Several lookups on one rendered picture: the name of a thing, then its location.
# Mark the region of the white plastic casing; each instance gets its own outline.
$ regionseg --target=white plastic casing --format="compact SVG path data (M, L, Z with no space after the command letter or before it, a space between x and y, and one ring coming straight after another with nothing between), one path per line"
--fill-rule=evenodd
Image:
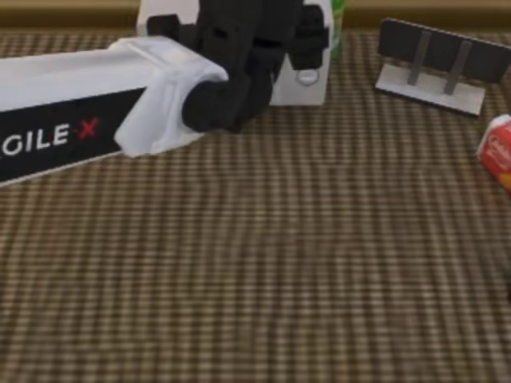
M323 66L317 70L295 71L286 58L274 87L272 105L322 105L325 101L334 40L331 0L305 0L305 4L318 5L323 10L325 26L330 30L330 46L323 53ZM177 14L180 21L187 24L194 23L198 13L198 0L141 0L137 32L140 36L147 35L147 21L152 16Z
M128 156L157 154L197 140L181 109L223 68L167 38L126 38L108 49L0 60L0 112L146 88L115 139Z

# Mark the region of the woven mat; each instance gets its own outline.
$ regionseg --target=woven mat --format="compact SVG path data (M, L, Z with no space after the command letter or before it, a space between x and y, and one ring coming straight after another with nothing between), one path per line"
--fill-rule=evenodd
M0 382L510 382L511 201L474 153L511 77L477 120L381 64L348 33L322 108L0 190Z

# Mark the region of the placemat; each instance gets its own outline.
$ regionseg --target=placemat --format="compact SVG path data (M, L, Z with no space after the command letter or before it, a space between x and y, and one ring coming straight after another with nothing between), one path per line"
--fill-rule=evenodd
M321 108L1 189L0 382L510 382L511 202L475 151L511 77L471 119L376 93L376 33L344 49Z

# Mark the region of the robotic arm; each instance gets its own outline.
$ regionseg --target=robotic arm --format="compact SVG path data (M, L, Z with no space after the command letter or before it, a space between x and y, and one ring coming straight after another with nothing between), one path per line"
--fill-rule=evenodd
M0 185L166 152L212 130L239 132L269 105L315 103L297 94L321 101L325 77L319 87L295 78L328 70L330 0L315 1L200 0L195 23L182 24L194 12L180 5L192 0L142 0L146 36L0 60Z

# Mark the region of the green object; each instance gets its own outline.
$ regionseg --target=green object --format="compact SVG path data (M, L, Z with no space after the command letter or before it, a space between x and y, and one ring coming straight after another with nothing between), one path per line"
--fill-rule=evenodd
M332 0L334 14L334 46L332 58L337 58L343 49L343 16L346 8L346 0Z

